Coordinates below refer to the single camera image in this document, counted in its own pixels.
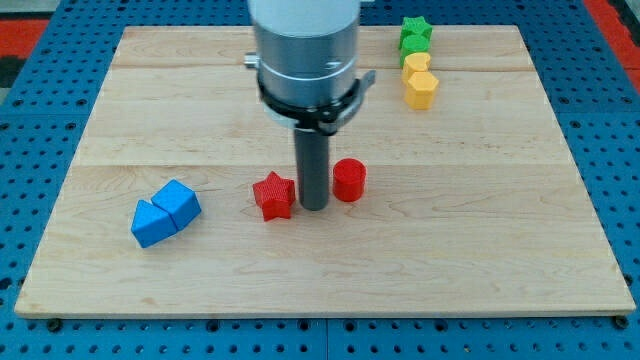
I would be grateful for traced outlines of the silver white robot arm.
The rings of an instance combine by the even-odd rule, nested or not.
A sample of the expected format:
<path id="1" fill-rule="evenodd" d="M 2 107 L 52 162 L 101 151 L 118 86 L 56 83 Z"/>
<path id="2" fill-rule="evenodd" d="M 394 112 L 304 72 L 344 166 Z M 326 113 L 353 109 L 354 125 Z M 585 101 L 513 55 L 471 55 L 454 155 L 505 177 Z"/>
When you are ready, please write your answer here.
<path id="1" fill-rule="evenodd" d="M 362 102 L 358 0 L 249 0 L 265 111 L 290 129 L 330 132 Z"/>

